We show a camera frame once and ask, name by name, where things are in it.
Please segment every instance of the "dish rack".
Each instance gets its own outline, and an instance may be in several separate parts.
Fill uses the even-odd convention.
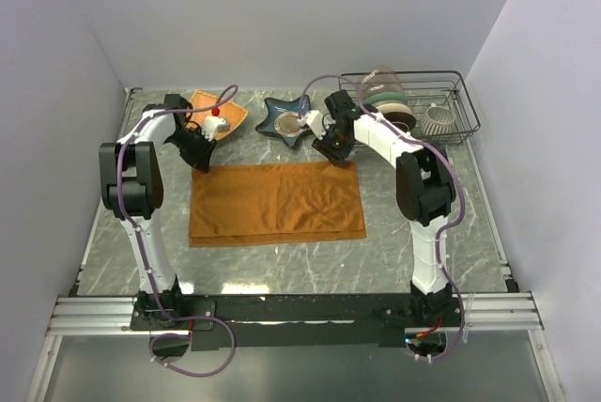
[[[343,73],[355,84],[359,84],[369,72]],[[408,96],[408,107],[417,119],[411,135],[416,139],[439,144],[461,144],[480,129],[480,119],[471,102],[463,77],[453,70],[396,71],[396,76]],[[353,100],[357,99],[355,86],[340,80],[340,89],[348,92]],[[455,115],[455,123],[450,132],[436,135],[424,135],[421,120],[432,105],[445,107]]]

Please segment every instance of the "wall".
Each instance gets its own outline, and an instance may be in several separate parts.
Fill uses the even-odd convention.
[[[125,86],[303,86],[321,73],[467,72],[506,0],[78,0]]]
[[[599,0],[508,0],[469,76],[501,237],[575,401],[601,392],[599,24]]]
[[[23,400],[99,200],[123,89],[73,0],[0,0],[0,388]]]

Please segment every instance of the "cloth fold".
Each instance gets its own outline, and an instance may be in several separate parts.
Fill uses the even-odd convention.
[[[191,247],[366,236],[354,162],[212,166],[192,183]]]

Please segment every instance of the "purple cable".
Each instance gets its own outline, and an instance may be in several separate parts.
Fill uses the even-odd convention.
[[[116,194],[117,194],[117,201],[118,201],[119,209],[120,209],[121,214],[123,215],[124,219],[127,220],[131,224],[131,226],[133,227],[133,229],[135,231],[135,238],[136,238],[136,241],[138,242],[138,247],[140,248],[140,256],[142,257],[142,263],[144,264],[144,269],[146,271],[146,275],[148,276],[148,281],[150,282],[150,286],[152,287],[152,296],[155,300],[155,303],[157,303],[159,311],[161,312],[161,314],[163,316],[165,316],[165,318],[172,320],[174,322],[190,321],[190,320],[203,320],[203,321],[216,322],[216,323],[220,324],[221,326],[223,326],[225,328],[225,330],[227,331],[227,333],[229,334],[229,338],[230,338],[231,345],[232,345],[229,355],[227,356],[227,358],[225,359],[225,361],[223,362],[223,364],[221,366],[219,366],[217,369],[207,372],[207,373],[196,373],[196,372],[186,371],[177,366],[173,366],[170,363],[166,363],[161,358],[156,356],[152,347],[159,339],[167,338],[167,337],[179,338],[179,337],[181,337],[180,335],[175,334],[175,333],[165,333],[160,336],[156,336],[155,338],[153,338],[150,341],[148,348],[150,350],[150,355],[152,355],[154,361],[156,361],[159,364],[162,364],[164,367],[166,367],[168,369],[171,369],[173,371],[178,372],[179,374],[183,374],[184,376],[188,376],[188,377],[210,377],[210,376],[214,376],[215,374],[218,374],[221,371],[223,371],[230,364],[232,359],[234,358],[234,353],[236,351],[236,338],[234,337],[234,333],[232,332],[232,329],[221,319],[218,319],[213,316],[174,317],[167,310],[165,310],[164,307],[162,306],[161,299],[159,299],[159,296],[158,296],[159,289],[157,288],[157,282],[155,281],[154,275],[152,274],[152,269],[150,268],[150,266],[148,264],[148,256],[146,254],[146,248],[144,246],[144,241],[142,240],[142,235],[140,233],[140,225],[132,219],[130,214],[125,209],[125,200],[123,198],[123,159],[125,157],[125,150],[127,149],[128,145],[131,144],[131,142],[133,142],[133,140],[137,137],[137,133],[139,133],[144,128],[144,126],[149,121],[151,121],[154,117],[165,116],[168,114],[202,113],[205,111],[210,111],[211,109],[218,108],[219,106],[223,105],[224,103],[227,103],[228,101],[232,100],[232,98],[234,98],[234,96],[237,93],[238,93],[238,86],[231,85],[222,92],[222,95],[219,96],[219,98],[217,99],[217,102],[212,106],[209,106],[206,108],[195,108],[195,109],[172,109],[172,110],[160,111],[158,113],[155,113],[154,116],[145,117],[141,122],[138,123],[138,125],[136,125],[136,127],[131,132],[131,135],[122,144],[121,149],[119,150],[119,154],[117,156],[117,160],[116,160]]]
[[[361,84],[354,83],[353,81],[349,80],[347,77],[344,77],[341,75],[318,76],[318,77],[314,78],[313,80],[311,80],[311,82],[302,90],[301,96],[303,97],[306,94],[307,90],[309,90],[309,87],[313,83],[315,83],[319,80],[323,80],[325,78],[337,78],[338,80],[343,80],[343,81],[353,85],[355,87],[355,92],[357,93],[357,104],[359,105],[361,110],[366,115],[370,116],[374,120],[383,124],[389,130],[391,130],[394,134],[399,133],[399,130],[388,120],[386,120],[385,118],[378,119],[373,113],[370,113],[369,111],[367,111],[367,109],[365,109],[365,106],[363,105],[363,100],[362,100]],[[403,142],[405,142],[406,144],[412,144],[414,146],[421,146],[421,147],[424,147],[424,148],[427,148],[428,150],[430,150],[440,160],[440,162],[442,162],[442,165],[444,165],[444,167],[449,172],[449,175],[451,176],[451,179],[453,180],[453,184],[455,185],[457,194],[459,195],[459,215],[457,216],[457,218],[454,221],[449,222],[447,225],[443,225],[441,228],[439,228],[439,230],[436,232],[436,235],[435,235],[434,248],[435,248],[435,252],[436,252],[436,260],[437,260],[438,265],[440,266],[440,269],[442,270],[444,277],[448,280],[449,284],[453,288],[453,291],[457,295],[457,301],[459,303],[459,316],[460,316],[459,330],[457,332],[457,335],[455,336],[453,342],[449,345],[449,347],[447,347],[439,355],[432,357],[432,360],[437,360],[439,358],[444,357],[445,355],[450,353],[454,348],[456,348],[457,344],[459,344],[459,340],[463,336],[463,331],[464,331],[465,325],[466,325],[466,312],[465,312],[465,307],[463,305],[463,297],[461,296],[461,291],[459,291],[459,287],[457,286],[455,281],[451,278],[451,275],[447,271],[446,267],[442,265],[442,258],[440,255],[440,238],[442,237],[442,233],[444,233],[445,230],[448,230],[449,228],[453,228],[454,226],[457,226],[461,223],[461,221],[463,220],[463,218],[466,214],[466,198],[463,193],[463,188],[461,187],[461,183],[459,182],[459,177],[457,176],[457,173],[455,172],[453,167],[449,164],[448,160],[442,155],[442,153],[440,153],[438,150],[436,150],[436,148],[434,146],[428,144],[427,142],[419,141],[417,139],[407,139],[402,134],[398,134],[397,137],[399,139],[401,139]]]

